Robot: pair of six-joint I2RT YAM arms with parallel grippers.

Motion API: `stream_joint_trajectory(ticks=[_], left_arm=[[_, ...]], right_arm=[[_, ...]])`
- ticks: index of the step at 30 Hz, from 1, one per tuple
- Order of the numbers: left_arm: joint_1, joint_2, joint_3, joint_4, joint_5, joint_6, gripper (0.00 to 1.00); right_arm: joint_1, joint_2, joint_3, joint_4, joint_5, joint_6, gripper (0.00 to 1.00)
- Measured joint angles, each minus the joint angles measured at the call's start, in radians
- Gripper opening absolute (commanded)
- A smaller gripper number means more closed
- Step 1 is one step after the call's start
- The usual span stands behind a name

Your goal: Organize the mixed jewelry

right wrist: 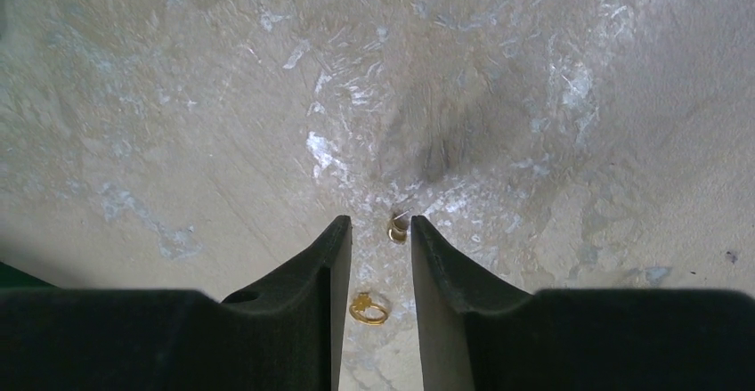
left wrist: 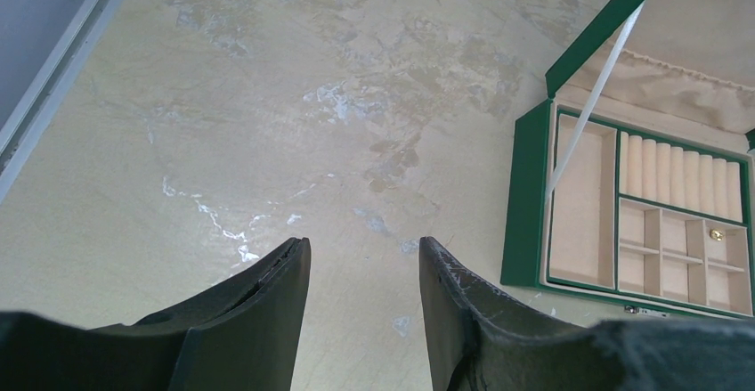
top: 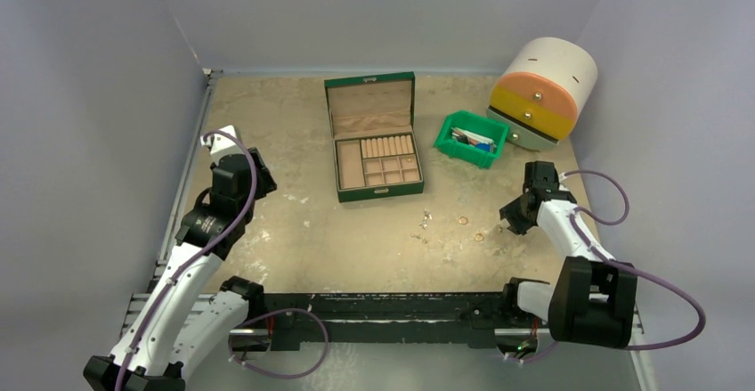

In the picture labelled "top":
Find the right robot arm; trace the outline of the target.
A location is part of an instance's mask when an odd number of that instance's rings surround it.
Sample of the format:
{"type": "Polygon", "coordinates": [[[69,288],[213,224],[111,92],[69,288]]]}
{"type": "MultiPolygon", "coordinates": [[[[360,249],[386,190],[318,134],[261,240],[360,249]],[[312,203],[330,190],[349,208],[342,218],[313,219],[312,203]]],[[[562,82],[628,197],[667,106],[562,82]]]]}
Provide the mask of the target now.
{"type": "Polygon", "coordinates": [[[563,263],[553,284],[511,279],[499,312],[513,326],[536,316],[548,324],[555,341],[625,348],[634,324],[637,278],[602,247],[579,216],[579,208],[561,184],[554,163],[525,164],[522,194],[499,215],[516,235],[539,228],[563,263]]]}

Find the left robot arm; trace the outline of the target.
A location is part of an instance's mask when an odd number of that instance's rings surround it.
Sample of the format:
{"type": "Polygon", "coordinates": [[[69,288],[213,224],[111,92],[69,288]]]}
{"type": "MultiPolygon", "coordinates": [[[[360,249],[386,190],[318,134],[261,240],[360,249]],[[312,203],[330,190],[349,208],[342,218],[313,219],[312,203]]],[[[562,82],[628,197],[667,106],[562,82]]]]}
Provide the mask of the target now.
{"type": "Polygon", "coordinates": [[[134,323],[108,355],[94,355],[83,376],[94,390],[184,390],[192,373],[237,325],[253,328],[265,316],[262,285],[232,276],[192,317],[208,280],[244,234],[254,211],[230,224],[249,196],[277,184],[256,148],[217,157],[212,184],[182,220],[166,270],[134,323]]]}

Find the green jewelry box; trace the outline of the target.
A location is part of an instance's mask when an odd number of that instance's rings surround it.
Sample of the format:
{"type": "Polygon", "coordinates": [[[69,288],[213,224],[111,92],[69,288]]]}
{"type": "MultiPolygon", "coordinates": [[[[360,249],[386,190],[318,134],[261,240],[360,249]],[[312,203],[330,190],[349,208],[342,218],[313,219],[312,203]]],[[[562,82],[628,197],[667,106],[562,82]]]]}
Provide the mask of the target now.
{"type": "MultiPolygon", "coordinates": [[[[336,188],[336,140],[413,134],[418,149],[414,131],[416,76],[413,72],[338,77],[325,80],[323,86],[333,143],[336,188]]],[[[376,200],[416,195],[424,189],[425,178],[423,183],[402,186],[356,191],[337,188],[337,199],[341,203],[376,200]]]]}

